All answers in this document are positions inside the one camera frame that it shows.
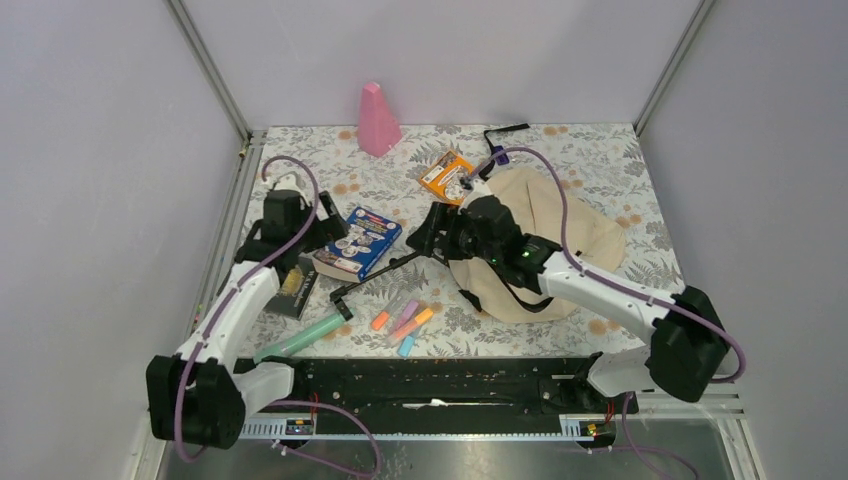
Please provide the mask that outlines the orange activity book box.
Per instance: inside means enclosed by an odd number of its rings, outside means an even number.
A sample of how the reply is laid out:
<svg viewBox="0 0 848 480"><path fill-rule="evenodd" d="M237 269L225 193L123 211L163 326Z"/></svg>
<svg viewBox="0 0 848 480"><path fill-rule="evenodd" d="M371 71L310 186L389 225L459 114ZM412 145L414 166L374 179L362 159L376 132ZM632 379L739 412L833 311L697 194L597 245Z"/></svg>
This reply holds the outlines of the orange activity book box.
<svg viewBox="0 0 848 480"><path fill-rule="evenodd" d="M460 205L467 193L460 180L473 169L461 155L449 150L418 178L418 182L441 202Z"/></svg>

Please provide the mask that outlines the cream canvas backpack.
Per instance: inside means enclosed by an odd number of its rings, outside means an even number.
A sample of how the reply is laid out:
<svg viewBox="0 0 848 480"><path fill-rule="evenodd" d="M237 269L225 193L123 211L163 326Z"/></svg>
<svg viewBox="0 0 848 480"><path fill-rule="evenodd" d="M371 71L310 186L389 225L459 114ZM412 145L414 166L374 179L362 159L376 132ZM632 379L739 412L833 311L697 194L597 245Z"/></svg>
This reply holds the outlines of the cream canvas backpack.
<svg viewBox="0 0 848 480"><path fill-rule="evenodd" d="M492 193L506 205L521 230L559 243L561 223L566 223L569 251L592 265L615 271L623 262L625 231L610 218L578 198L567 198L567 217L559 197L559 188L549 175L531 167L486 166L480 172ZM536 323L561 320L577 305L562 299L552 300L539 312L530 312L522 304L533 307L545 301L527 289L511 294L495 272L479 259L452 261L449 269L460 293L481 310L506 323Z"/></svg>

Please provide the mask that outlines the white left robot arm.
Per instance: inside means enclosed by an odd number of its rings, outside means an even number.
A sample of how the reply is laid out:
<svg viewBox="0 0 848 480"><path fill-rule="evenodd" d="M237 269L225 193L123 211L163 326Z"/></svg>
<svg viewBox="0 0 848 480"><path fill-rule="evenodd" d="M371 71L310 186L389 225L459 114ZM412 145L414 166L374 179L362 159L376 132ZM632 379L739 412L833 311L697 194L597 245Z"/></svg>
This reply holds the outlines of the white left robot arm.
<svg viewBox="0 0 848 480"><path fill-rule="evenodd" d="M245 421L271 403L288 411L307 404L311 387L291 366L262 361L244 373L235 366L254 322L302 255L348 233L330 193L316 198L306 199L293 174L274 182L205 318L174 354L150 361L146 388L155 438L228 449Z"/></svg>

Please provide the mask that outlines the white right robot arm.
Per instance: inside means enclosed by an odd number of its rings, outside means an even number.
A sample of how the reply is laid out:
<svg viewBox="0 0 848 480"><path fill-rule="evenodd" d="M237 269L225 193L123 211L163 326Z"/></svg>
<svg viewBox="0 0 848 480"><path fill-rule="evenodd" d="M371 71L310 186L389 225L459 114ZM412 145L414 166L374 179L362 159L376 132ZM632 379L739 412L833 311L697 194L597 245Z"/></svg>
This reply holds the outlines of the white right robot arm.
<svg viewBox="0 0 848 480"><path fill-rule="evenodd" d="M621 394L651 389L696 403L731 347L704 292L672 293L597 270L560 244L522 232L482 181L460 206L433 203L406 243L442 263L479 259L509 287L573 302L640 338L643 346L595 354L577 373L573 396L589 412Z"/></svg>

